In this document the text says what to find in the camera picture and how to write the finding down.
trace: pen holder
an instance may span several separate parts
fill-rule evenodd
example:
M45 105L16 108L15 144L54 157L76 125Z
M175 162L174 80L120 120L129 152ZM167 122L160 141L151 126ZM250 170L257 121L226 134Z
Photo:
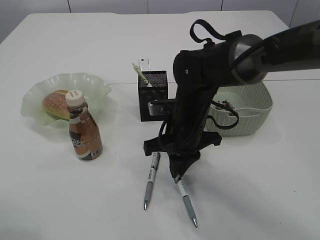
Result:
M165 115L151 116L148 103L152 100L168 99L167 71L143 71L145 78L152 87L147 87L144 81L138 76L138 94L141 122L163 121Z

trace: woven basket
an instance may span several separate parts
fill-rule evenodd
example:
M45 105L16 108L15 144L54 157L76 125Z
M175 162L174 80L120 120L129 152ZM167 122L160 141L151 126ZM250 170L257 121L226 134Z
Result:
M238 125L228 130L217 128L211 119L207 119L207 129L210 132L218 132L221 136L244 136L255 133L265 122L273 106L270 93L263 82L255 85L221 87L213 100L231 101L234 110L239 114ZM209 115L222 126L232 125L237 120L229 111L215 109L214 105L210 106Z

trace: sesame bun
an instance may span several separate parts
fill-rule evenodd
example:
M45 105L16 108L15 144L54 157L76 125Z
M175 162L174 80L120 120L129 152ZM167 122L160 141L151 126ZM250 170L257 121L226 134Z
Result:
M58 118L69 120L70 115L66 101L66 90L58 90L50 93L42 100L44 110Z

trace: pen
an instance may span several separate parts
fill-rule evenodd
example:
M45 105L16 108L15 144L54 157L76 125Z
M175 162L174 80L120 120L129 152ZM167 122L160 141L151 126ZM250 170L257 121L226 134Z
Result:
M151 162L148 182L146 184L146 189L145 189L144 210L147 210L148 205L151 200L151 195L152 195L152 191L154 189L154 182L155 182L155 177L156 177L156 171L158 170L159 160L160 160L160 153L158 151L154 152L153 156L152 156L152 162Z
M194 208L192 207L186 186L184 185L184 182L182 181L180 176L178 176L176 179L178 179L178 182L176 184L178 185L186 211L188 212L189 218L192 220L193 225L197 228L197 217Z
M148 82L148 80L146 79L145 75L142 73L142 71L140 70L140 68L135 65L134 62L131 63L133 66L133 69L136 71L136 73L140 76L140 78L143 80L144 84L149 87L152 88L152 85Z

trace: plastic basket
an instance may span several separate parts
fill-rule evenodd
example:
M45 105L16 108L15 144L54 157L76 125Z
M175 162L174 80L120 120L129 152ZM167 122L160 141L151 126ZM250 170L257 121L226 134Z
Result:
M273 106L270 93L263 82L255 85L221 87L213 100L231 101L235 106L234 110L239 114L238 125L228 130L217 128L211 119L207 119L207 129L210 132L218 132L221 136L255 133L265 122ZM229 111L218 110L214 105L210 106L208 114L222 126L229 126L237 120Z

